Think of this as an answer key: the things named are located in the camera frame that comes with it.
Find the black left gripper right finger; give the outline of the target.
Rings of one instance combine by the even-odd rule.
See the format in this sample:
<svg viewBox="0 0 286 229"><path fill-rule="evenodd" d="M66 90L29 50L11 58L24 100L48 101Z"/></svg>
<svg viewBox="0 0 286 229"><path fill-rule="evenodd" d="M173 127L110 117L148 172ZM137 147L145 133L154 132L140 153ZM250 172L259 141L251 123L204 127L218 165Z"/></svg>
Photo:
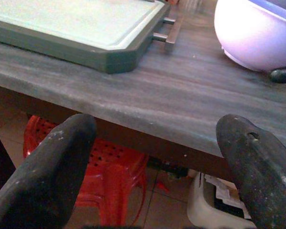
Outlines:
<svg viewBox="0 0 286 229"><path fill-rule="evenodd" d="M255 226L286 229L286 147L235 114L219 119L216 139Z"/></svg>

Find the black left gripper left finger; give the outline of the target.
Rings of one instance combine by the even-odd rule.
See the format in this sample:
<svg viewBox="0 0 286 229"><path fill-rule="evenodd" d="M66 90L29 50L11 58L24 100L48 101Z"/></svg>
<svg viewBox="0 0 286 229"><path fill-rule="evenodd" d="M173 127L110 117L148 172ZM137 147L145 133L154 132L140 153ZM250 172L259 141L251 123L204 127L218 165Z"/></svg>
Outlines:
<svg viewBox="0 0 286 229"><path fill-rule="evenodd" d="M0 229L61 229L69 221L96 138L76 114L56 126L0 190Z"/></svg>

